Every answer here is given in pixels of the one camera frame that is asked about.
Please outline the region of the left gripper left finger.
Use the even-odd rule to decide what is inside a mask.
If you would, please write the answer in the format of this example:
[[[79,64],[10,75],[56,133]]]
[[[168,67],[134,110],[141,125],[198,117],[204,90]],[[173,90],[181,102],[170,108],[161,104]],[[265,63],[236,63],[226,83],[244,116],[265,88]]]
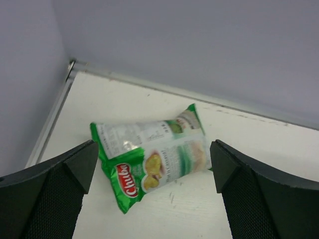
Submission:
[[[98,144],[75,148],[0,179],[2,239],[70,239],[88,194]]]

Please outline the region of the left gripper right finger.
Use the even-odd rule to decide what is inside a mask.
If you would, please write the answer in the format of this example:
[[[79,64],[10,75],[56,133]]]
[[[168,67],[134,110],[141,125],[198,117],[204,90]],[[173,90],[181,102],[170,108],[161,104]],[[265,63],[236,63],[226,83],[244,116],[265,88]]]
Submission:
[[[216,191],[234,239],[317,239],[319,184],[249,157],[220,140],[210,146]]]

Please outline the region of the green cassava chips bag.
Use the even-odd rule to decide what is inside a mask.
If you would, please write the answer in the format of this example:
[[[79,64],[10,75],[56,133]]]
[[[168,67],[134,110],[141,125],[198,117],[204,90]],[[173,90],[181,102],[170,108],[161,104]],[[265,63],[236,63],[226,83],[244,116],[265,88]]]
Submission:
[[[171,120],[117,125],[92,122],[90,132],[124,214],[145,194],[212,168],[195,104]]]

